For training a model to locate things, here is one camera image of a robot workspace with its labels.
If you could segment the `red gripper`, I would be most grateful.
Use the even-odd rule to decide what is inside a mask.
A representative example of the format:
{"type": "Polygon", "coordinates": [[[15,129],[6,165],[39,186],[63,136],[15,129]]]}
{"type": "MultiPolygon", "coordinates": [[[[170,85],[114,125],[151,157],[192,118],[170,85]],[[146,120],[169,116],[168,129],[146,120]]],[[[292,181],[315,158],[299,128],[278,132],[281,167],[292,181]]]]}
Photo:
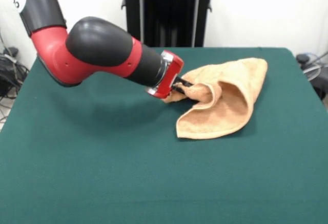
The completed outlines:
{"type": "Polygon", "coordinates": [[[185,89],[193,86],[193,83],[178,76],[184,66],[183,60],[167,50],[163,50],[160,56],[164,63],[164,73],[161,75],[159,83],[153,87],[147,87],[146,92],[160,99],[165,99],[169,96],[171,90],[185,95],[185,89]],[[182,85],[173,85],[175,79],[176,83],[181,83],[182,85]]]}

